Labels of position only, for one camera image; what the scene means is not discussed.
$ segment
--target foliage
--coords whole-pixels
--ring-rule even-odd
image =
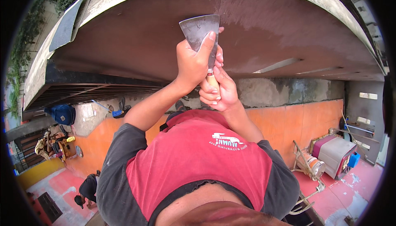
[[[31,58],[27,51],[32,41],[42,30],[44,23],[44,2],[50,1],[55,3],[55,9],[58,14],[61,14],[76,0],[34,0],[30,10],[27,12],[25,18],[21,22],[18,30],[15,43],[11,51],[9,60],[9,68],[6,76],[6,86],[12,85],[13,91],[10,95],[10,110],[13,117],[18,115],[18,97],[20,83],[24,82],[24,77],[20,76],[22,67],[29,65]]]

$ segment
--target yellow wall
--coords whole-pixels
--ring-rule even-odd
[[[17,181],[20,183],[22,189],[26,190],[48,175],[64,167],[65,165],[59,158],[54,158],[49,161],[44,161],[18,175]]]

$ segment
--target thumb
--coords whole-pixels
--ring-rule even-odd
[[[205,36],[204,40],[202,40],[201,47],[198,50],[198,57],[202,58],[205,61],[209,60],[209,55],[213,50],[213,46],[215,45],[216,33],[214,31],[208,32]]]
[[[213,75],[215,76],[217,82],[220,83],[221,86],[225,88],[225,90],[229,91],[235,88],[234,81],[227,75],[222,67],[213,67]]]

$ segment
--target lip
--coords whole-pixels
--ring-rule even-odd
[[[215,221],[218,219],[223,219],[229,216],[234,216],[236,214],[248,214],[250,213],[249,209],[241,208],[241,207],[227,207],[227,208],[221,208],[213,213],[211,213],[205,222],[210,222],[210,221]]]

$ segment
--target brown painted ceiling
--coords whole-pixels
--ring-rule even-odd
[[[363,42],[307,0],[126,0],[80,27],[52,59],[64,70],[171,81],[184,39],[178,22],[213,13],[225,27],[219,44],[233,78],[383,80]],[[252,74],[290,58],[302,61]],[[326,68],[333,70],[297,74]]]

